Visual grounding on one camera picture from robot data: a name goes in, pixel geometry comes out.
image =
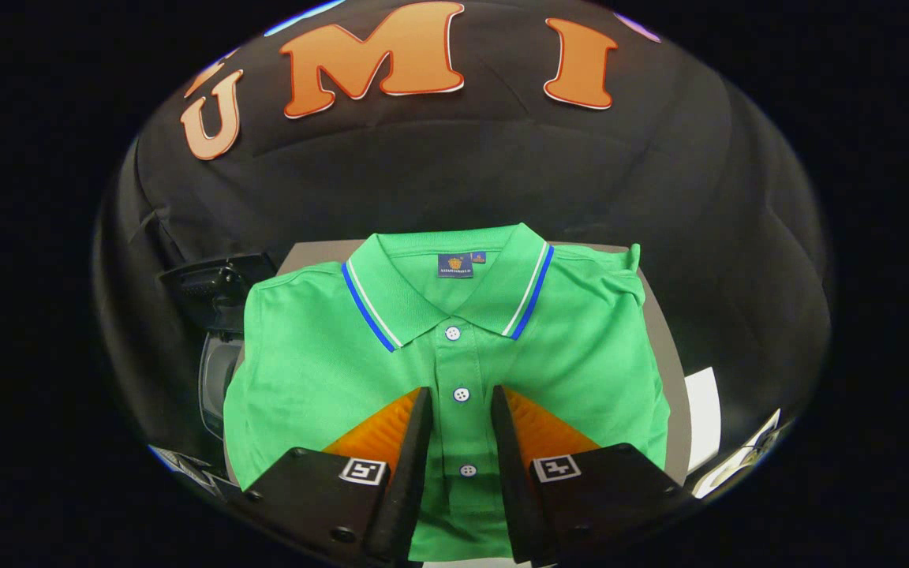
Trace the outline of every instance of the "shirt sleeve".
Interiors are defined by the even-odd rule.
[[[248,422],[248,388],[262,353],[262,287],[253,286],[245,301],[245,345],[241,367],[234,373],[223,402],[223,436],[230,466],[241,489],[248,489],[262,475],[257,448]]]

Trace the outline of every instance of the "black fabric backdrop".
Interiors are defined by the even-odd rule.
[[[393,97],[375,82],[360,100],[339,93],[328,111],[282,115],[283,43],[329,23],[365,39],[403,4],[353,0],[243,43],[185,99],[188,78],[130,148],[104,194],[93,270],[106,346],[145,439],[210,463],[223,455],[195,399],[202,338],[159,272],[248,252],[278,265],[296,241],[516,222],[549,240],[641,244],[686,374],[714,367],[718,460],[778,407],[796,417],[829,341],[833,261],[806,174],[760,109],[602,7],[501,0],[468,2],[451,22],[461,90]],[[606,69],[612,108],[542,92],[559,62],[548,17],[619,43]],[[245,70],[241,136],[200,161],[181,112],[235,69]],[[203,116],[218,125],[215,104]]]

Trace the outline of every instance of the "polo shirt collar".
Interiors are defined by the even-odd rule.
[[[395,268],[390,255],[499,251],[475,291],[454,312],[436,307]],[[389,351],[455,316],[517,339],[530,320],[552,246],[524,223],[445,233],[372,234],[342,264],[346,286],[365,322]]]

